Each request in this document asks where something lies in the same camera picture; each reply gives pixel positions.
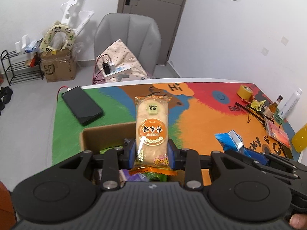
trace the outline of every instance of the white bottle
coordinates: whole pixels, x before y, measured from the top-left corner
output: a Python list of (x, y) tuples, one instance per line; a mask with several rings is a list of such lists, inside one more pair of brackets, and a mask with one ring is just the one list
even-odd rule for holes
[(298, 91), (292, 94), (292, 96), (289, 98), (289, 100), (285, 103), (285, 105), (280, 109), (280, 112), (278, 113), (280, 119), (283, 120), (290, 114), (290, 112), (293, 110), (293, 108), (299, 101), (302, 92), (303, 92), (302, 89), (299, 88)]

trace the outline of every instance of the door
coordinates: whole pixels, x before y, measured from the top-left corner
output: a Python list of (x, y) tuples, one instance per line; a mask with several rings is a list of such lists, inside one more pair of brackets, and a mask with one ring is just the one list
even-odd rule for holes
[(158, 65), (165, 65), (176, 35), (185, 0), (119, 0), (119, 10), (153, 18), (158, 24), (162, 43)]

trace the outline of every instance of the black smartphone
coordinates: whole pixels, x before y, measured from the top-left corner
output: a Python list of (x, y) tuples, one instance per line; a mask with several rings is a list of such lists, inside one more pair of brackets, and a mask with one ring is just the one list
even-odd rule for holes
[(81, 125), (87, 125), (103, 116), (102, 108), (79, 86), (62, 93), (62, 98)]

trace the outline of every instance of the gray tile floor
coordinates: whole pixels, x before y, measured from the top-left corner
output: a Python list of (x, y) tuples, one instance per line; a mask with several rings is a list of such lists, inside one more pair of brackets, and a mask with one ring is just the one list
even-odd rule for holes
[[(12, 100), (0, 116), (0, 181), (9, 190), (51, 165), (56, 93), (63, 85), (91, 85), (92, 72), (93, 67), (83, 67), (72, 81), (34, 80), (11, 86)], [(173, 75), (166, 66), (157, 66), (154, 77)]]

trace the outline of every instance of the human hand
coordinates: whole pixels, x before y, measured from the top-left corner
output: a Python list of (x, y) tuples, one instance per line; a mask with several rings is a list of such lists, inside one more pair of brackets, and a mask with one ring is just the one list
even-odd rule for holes
[(307, 230), (307, 214), (292, 215), (289, 224), (295, 229)]

